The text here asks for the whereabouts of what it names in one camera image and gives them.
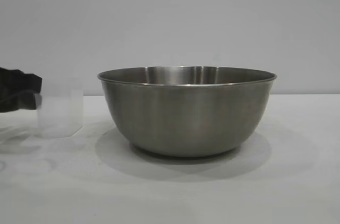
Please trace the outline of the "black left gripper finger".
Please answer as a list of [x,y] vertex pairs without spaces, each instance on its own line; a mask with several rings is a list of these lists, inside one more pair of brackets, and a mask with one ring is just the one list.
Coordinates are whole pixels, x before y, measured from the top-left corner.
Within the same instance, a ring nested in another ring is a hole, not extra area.
[[1,101],[0,113],[17,110],[37,110],[42,103],[42,96],[35,93],[23,93],[13,98]]
[[1,100],[8,100],[23,93],[40,93],[42,78],[21,70],[1,67]]

